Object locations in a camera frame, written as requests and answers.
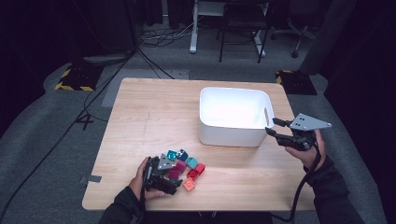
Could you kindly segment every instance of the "hand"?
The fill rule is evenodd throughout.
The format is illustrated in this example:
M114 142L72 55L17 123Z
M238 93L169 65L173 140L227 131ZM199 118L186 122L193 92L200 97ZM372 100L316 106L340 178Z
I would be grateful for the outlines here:
M129 183L129 188L132 189L134 192L134 195L136 196L137 200L140 201L140 193L143 187L143 172L145 171L146 165L148 164L149 157L146 157L143 162L139 165L139 168L137 168L137 173L136 176L131 180ZM164 192L159 191L159 190L154 190L154 191L146 191L145 190L145 197L147 200L153 199L153 198L161 198L165 195Z
M324 141L322 139L320 131L315 130L315 134L317 136L319 152L321 155L320 162L319 162L317 168L315 169L315 170L317 170L321 167L324 160L326 159L326 150L325 150ZM301 162L303 163L303 165L308 169L311 168L312 164L314 163L314 159L317 155L317 150L315 149L315 147L311 147L307 151L299 151L292 147L286 147L285 150L287 152L289 152L289 154L291 156L293 156L297 159L300 159Z

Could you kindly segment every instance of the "white plastic container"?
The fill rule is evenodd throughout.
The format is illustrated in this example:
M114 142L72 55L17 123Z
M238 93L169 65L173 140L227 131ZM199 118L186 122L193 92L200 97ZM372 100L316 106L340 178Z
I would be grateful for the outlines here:
M200 133L203 144L258 147L272 128L274 111L263 91L207 87L200 96Z

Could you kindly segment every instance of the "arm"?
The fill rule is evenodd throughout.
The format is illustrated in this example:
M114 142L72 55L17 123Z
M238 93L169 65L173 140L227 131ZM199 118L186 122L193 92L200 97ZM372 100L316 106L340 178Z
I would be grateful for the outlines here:
M143 221L146 206L145 200L164 196L162 191L144 191L141 199L143 186L143 172L149 158L145 158L137 169L136 177L131 180L129 186L123 189L102 214L100 224L106 223L141 223Z
M308 177L307 183L315 192L314 204L320 223L364 223L347 197L349 191L343 176L335 168L332 159L326 156L320 131L315 130L315 133L321 160L315 172ZM313 147L307 151L298 151L291 147L285 149L302 161L305 171L312 166L317 154Z

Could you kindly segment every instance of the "desk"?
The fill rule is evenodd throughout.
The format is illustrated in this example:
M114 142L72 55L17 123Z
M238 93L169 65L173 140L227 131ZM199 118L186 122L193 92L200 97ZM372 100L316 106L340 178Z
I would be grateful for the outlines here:
M193 26L190 43L190 53L196 53L197 42L198 42L198 16L222 16L224 11L225 1L221 0L208 2L208 1L194 1L193 11ZM268 4L265 5L263 13L265 14ZM254 37L256 43L257 52L260 54L262 49L262 42L260 41L260 32ZM265 51L262 52L262 58L265 56Z
M88 184L83 207L106 209L129 184L145 157L183 148L206 165L195 189L187 191L180 186L175 195L148 201L148 210L290 210L304 175L301 162L270 136L258 148L203 145L198 128L199 98L204 87L265 91L276 116L294 118L286 93L278 84L125 78L92 170L92 175L99 175L102 180ZM290 132L281 127L275 130ZM305 185L297 209L314 210L313 199L312 189Z

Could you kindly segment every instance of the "office chair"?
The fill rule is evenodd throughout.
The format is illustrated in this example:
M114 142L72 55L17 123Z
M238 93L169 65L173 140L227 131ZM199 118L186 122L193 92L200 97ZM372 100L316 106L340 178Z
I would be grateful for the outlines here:
M271 39L275 40L277 35L293 34L299 36L297 44L291 57L297 58L298 48L304 37L315 39L315 35L309 30L313 26L318 26L318 5L319 0L289 0L287 23L289 29L275 30Z
M260 30L265 30L265 34L261 42L262 47L259 53L258 63L260 63L262 60L262 52L264 49L265 40L268 35L268 30L270 29L270 27L267 25L262 7L265 2L265 0L227 0L221 19L221 26L216 37L216 39L219 39L219 33L222 32L219 56L220 63L225 44L246 45L246 42L225 42L225 34L228 31L250 32L251 40L253 41L256 35L260 33Z

